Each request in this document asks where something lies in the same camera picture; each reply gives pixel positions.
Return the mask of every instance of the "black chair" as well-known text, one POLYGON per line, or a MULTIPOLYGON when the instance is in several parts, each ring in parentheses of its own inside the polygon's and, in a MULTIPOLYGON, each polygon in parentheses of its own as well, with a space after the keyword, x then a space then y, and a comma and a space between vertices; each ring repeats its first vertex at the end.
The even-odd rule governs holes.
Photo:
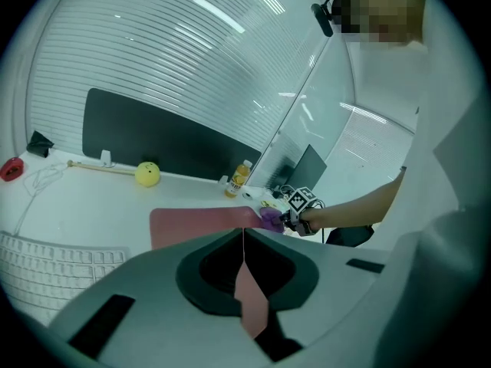
POLYGON ((336 228, 329 233, 326 244, 357 247, 367 242, 374 234, 371 225, 355 226, 353 228, 336 228))

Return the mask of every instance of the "keyboard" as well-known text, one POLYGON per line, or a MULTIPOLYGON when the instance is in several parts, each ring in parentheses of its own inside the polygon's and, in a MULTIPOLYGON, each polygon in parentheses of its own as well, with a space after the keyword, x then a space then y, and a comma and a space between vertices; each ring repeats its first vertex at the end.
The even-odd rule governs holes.
POLYGON ((0 232, 0 283, 12 306, 45 326, 68 301, 129 258, 127 248, 63 246, 0 232))

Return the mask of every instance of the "white desk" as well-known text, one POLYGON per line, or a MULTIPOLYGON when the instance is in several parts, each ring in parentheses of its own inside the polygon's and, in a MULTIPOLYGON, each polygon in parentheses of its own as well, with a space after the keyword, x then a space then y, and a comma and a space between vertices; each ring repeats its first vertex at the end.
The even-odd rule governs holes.
MULTIPOLYGON (((26 176, 46 166, 66 164, 69 159, 96 163, 59 150, 53 150, 46 159, 30 153, 21 158, 25 162, 22 176, 12 182, 0 180, 0 230, 10 233, 31 199, 22 183, 26 176)), ((247 205, 259 213, 261 200, 274 200, 265 189, 255 187, 243 188, 253 200, 242 195, 229 199, 223 190, 217 182, 163 172, 158 185, 145 188, 132 176, 73 167, 36 196, 19 235, 64 245, 124 246, 135 256, 151 249, 153 209, 247 205)))

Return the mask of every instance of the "yellow ball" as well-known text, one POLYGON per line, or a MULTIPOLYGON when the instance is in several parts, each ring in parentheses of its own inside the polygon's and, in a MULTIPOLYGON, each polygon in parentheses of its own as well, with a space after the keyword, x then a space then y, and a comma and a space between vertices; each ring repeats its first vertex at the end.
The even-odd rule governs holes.
POLYGON ((142 186, 155 186, 160 181, 159 167, 154 163, 141 163, 135 172, 135 179, 142 186))

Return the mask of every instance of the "orange juice bottle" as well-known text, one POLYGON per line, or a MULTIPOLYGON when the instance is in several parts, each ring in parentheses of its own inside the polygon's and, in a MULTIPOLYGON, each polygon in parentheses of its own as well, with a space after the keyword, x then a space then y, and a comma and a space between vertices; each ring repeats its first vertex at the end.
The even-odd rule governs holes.
POLYGON ((229 198, 235 198, 242 188, 247 178, 251 174, 252 162, 247 159, 241 165, 237 166, 236 172, 233 174, 227 188, 225 190, 225 195, 229 198))

